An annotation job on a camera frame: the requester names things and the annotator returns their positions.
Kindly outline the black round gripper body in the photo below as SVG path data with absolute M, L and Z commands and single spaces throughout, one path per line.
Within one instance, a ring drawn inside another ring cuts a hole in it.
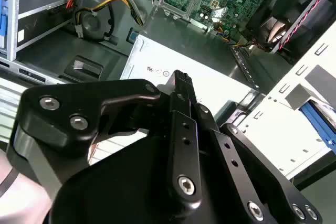
M 200 133 L 201 205 L 181 216 L 167 185 L 168 141 L 146 137 L 70 178 L 49 213 L 50 223 L 249 223 L 233 183 Z

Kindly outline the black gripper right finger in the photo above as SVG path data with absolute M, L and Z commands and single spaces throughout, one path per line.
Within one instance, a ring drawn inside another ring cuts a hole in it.
M 209 109 L 196 101 L 192 79 L 186 90 L 197 125 L 215 163 L 230 185 L 232 223 L 322 223 L 312 203 L 235 126 L 218 127 Z

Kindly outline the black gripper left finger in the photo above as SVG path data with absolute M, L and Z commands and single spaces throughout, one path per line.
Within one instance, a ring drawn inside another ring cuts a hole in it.
M 168 141 L 167 185 L 179 205 L 202 200 L 196 119 L 186 73 L 163 90 L 144 79 L 38 86 L 19 102 L 8 158 L 55 199 L 79 172 L 146 137 Z

